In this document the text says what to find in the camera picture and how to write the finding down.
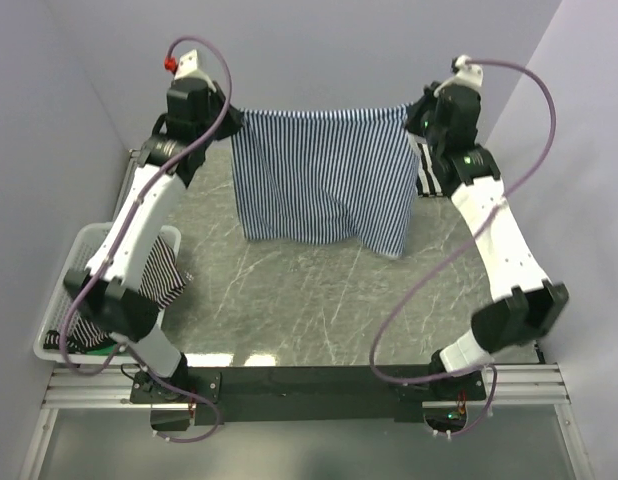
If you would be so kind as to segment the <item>blue white striped tank top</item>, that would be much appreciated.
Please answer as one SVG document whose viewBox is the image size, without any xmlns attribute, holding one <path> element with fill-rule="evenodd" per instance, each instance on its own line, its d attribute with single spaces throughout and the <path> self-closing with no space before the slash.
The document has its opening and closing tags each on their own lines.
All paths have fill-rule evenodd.
<svg viewBox="0 0 618 480">
<path fill-rule="evenodd" d="M 419 159 L 407 107 L 246 110 L 232 137 L 237 214 L 246 239 L 327 245 L 355 238 L 403 255 Z"/>
</svg>

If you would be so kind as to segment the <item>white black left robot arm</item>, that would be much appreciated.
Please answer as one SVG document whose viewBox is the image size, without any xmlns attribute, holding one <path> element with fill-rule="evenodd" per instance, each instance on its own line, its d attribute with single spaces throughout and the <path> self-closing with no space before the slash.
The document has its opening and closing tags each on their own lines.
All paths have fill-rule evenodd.
<svg viewBox="0 0 618 480">
<path fill-rule="evenodd" d="M 114 354 L 126 350 L 147 368 L 155 376 L 155 392 L 175 402 L 188 392 L 188 363 L 158 326 L 162 308 L 142 292 L 142 278 L 166 217 L 204 164 L 207 148 L 236 134 L 241 115 L 212 80 L 175 79 L 166 100 L 107 237 L 63 283 L 73 300 L 70 311 L 109 337 Z"/>
</svg>

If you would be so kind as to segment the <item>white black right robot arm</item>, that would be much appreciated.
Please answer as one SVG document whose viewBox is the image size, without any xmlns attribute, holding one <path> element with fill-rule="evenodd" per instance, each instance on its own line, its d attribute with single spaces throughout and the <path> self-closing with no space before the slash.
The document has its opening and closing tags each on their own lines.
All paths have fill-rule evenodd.
<svg viewBox="0 0 618 480">
<path fill-rule="evenodd" d="M 462 388 L 463 370 L 544 338 L 569 300 L 566 286 L 552 282 L 531 253 L 495 158 L 476 141 L 480 112 L 477 89 L 434 82 L 408 107 L 404 124 L 428 156 L 442 194 L 474 235 L 492 298 L 472 315 L 466 333 L 433 354 L 428 387 L 441 399 Z"/>
</svg>

